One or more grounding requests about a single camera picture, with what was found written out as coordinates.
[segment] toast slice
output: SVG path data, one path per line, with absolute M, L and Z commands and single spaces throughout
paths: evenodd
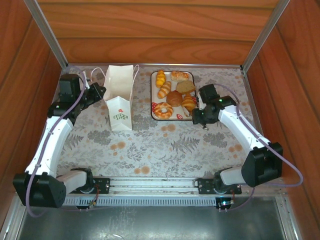
M 175 90 L 181 93 L 182 95 L 184 95 L 184 94 L 192 93 L 193 91 L 196 90 L 196 87 L 192 81 L 182 81 L 182 82 L 178 82 Z

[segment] wooden wall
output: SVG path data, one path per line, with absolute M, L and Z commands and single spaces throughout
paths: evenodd
M 289 189 L 303 239 L 320 239 L 320 2 L 291 0 L 247 76 L 264 134 L 304 176 Z M 287 167 L 287 183 L 298 180 Z
M 22 0 L 0 0 L 0 226 L 34 156 L 61 67 Z
M 71 63 L 244 63 L 278 0 L 38 0 Z

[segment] floral tablecloth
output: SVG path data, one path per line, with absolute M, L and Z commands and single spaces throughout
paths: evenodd
M 94 66 L 80 66 L 90 76 Z M 74 167 L 89 167 L 93 175 L 108 177 L 211 177 L 216 171 L 241 165 L 242 146 L 220 122 L 193 125 L 192 121 L 156 121 L 150 115 L 150 76 L 159 67 L 141 66 L 133 87 L 133 131 L 111 131 L 108 109 L 99 101 L 82 111 L 68 136 L 58 164 L 59 175 Z M 198 88 L 220 83 L 241 100 L 241 111 L 252 123 L 243 77 L 239 69 L 164 67 L 188 71 Z M 92 77 L 101 86 L 104 76 Z M 221 96 L 229 93 L 217 87 Z

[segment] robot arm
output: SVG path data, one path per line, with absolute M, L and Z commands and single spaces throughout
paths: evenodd
M 82 187 L 91 188 L 93 175 L 90 169 L 76 168 L 68 174 L 57 177 L 57 167 L 67 136 L 71 132 L 73 125 L 82 110 L 98 102 L 106 92 L 105 87 L 93 83 L 89 86 L 85 82 L 86 90 L 83 93 L 79 103 L 62 119 L 53 132 L 49 133 L 52 126 L 76 101 L 80 96 L 80 81 L 76 74 L 64 74 L 60 77 L 59 101 L 54 102 L 47 113 L 45 131 L 40 141 L 38 149 L 26 168 L 25 173 L 16 174 L 13 179 L 13 185 L 19 195 L 22 203 L 26 205 L 26 193 L 31 173 L 34 171 L 44 147 L 45 138 L 48 134 L 50 138 L 45 146 L 44 154 L 35 173 L 30 189 L 30 206 L 59 208 L 65 201 L 65 197 L 73 190 Z
M 193 124 L 223 123 L 242 145 L 247 158 L 240 167 L 231 167 L 215 173 L 214 189 L 224 192 L 235 184 L 247 184 L 250 187 L 279 178 L 282 173 L 282 161 L 260 143 L 246 128 L 237 115 L 236 102 L 230 96 L 220 97 L 213 84 L 199 89 L 199 108 L 192 112 Z M 247 120 L 242 119 L 259 136 L 280 155 L 283 149 L 279 143 L 271 143 L 263 137 Z

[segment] metal floor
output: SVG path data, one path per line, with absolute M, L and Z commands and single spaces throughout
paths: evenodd
M 40 218 L 24 216 L 19 240 L 285 239 L 274 197 L 255 197 L 227 213 L 215 207 L 127 206 L 81 213 L 50 209 Z

